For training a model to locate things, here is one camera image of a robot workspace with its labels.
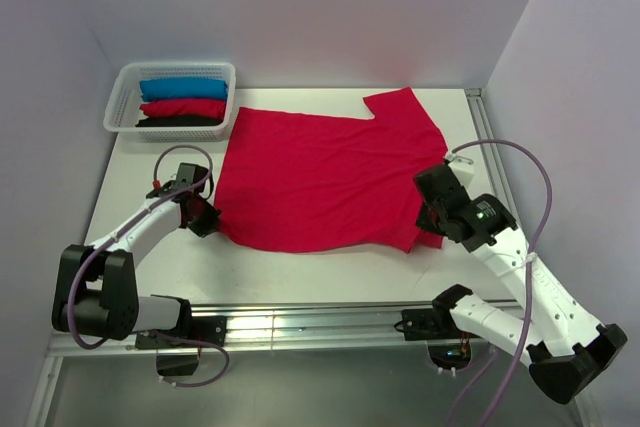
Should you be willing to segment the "red t shirt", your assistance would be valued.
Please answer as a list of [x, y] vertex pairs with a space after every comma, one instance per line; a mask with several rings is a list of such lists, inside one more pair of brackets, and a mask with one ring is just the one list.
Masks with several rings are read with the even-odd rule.
[[167, 99], [143, 103], [140, 111], [150, 118], [174, 116], [202, 116], [223, 119], [226, 102], [216, 99]]
[[445, 139], [409, 88], [363, 103], [369, 119], [240, 108], [215, 191], [221, 232], [272, 252], [410, 252], [413, 178], [443, 161]]

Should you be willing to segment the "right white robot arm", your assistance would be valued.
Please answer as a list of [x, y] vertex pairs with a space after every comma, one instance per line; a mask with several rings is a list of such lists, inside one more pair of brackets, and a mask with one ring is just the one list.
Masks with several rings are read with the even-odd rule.
[[417, 174], [422, 206], [416, 224], [482, 262], [524, 315], [516, 318], [456, 284], [432, 301], [425, 317], [403, 322], [420, 335], [480, 337], [526, 366], [548, 398], [567, 404], [610, 366], [628, 337], [575, 300], [531, 251], [515, 217], [495, 196], [471, 198], [463, 184], [467, 176], [452, 161]]

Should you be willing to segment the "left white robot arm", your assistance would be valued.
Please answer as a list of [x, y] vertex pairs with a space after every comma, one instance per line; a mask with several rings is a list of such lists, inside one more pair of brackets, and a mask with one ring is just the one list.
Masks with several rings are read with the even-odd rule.
[[221, 211], [202, 196], [211, 172], [197, 164], [179, 165], [173, 180], [160, 184], [129, 219], [89, 245], [72, 244], [61, 254], [51, 323], [54, 330], [99, 340], [124, 340], [158, 331], [172, 346], [195, 333], [188, 300], [141, 297], [136, 265], [165, 237], [186, 229], [203, 238], [219, 228]]

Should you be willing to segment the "rolled black t shirt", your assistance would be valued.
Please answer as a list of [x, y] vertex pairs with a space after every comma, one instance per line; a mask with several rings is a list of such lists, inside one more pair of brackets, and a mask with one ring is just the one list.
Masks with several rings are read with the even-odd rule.
[[147, 117], [141, 119], [137, 128], [177, 128], [177, 127], [209, 127], [218, 126], [222, 119], [199, 115], [182, 115], [167, 117]]

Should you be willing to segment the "rolled red t shirt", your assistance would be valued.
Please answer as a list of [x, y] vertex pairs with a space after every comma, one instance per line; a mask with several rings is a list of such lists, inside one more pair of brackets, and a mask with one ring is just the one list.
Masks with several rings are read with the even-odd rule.
[[216, 99], [167, 99], [143, 103], [140, 111], [150, 118], [174, 116], [202, 116], [223, 119], [226, 102]]

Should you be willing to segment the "white perforated plastic basket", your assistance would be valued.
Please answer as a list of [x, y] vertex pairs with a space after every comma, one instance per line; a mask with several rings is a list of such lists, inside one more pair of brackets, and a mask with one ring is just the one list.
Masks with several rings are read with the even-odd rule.
[[[224, 116], [215, 126], [139, 127], [143, 119], [140, 106], [142, 81], [196, 77], [216, 79], [227, 90]], [[136, 62], [123, 67], [116, 78], [106, 106], [103, 126], [131, 140], [145, 142], [220, 141], [230, 131], [236, 115], [236, 68], [221, 61], [151, 61]]]

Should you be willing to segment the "rolled blue t shirt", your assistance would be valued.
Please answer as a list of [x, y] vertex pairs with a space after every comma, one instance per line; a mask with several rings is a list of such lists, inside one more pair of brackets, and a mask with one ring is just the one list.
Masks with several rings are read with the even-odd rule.
[[226, 100], [228, 86], [220, 79], [172, 77], [139, 82], [144, 102], [183, 98]]

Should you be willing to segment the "aluminium side rail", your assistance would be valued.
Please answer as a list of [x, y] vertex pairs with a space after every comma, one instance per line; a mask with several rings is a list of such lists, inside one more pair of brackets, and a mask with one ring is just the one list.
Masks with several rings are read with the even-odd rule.
[[[493, 139], [493, 131], [485, 109], [481, 90], [466, 89], [466, 100], [470, 109], [477, 138], [479, 140]], [[498, 144], [483, 144], [479, 147], [482, 152], [484, 165], [493, 195], [509, 210], [518, 223], [521, 223], [514, 197], [511, 193], [506, 171], [504, 169]], [[485, 245], [472, 255], [486, 263], [496, 275], [505, 275], [509, 271], [517, 270], [524, 266], [527, 247], [521, 247], [520, 251], [514, 250], [512, 254], [506, 253], [507, 245], [501, 247], [502, 254], [491, 254], [490, 247]]]

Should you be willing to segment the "aluminium front rail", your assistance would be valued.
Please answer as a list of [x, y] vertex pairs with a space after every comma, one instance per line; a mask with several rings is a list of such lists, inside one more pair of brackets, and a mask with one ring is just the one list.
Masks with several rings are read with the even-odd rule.
[[427, 302], [197, 305], [194, 316], [227, 320], [224, 348], [277, 352], [394, 347], [405, 343], [394, 324], [403, 310], [426, 310]]

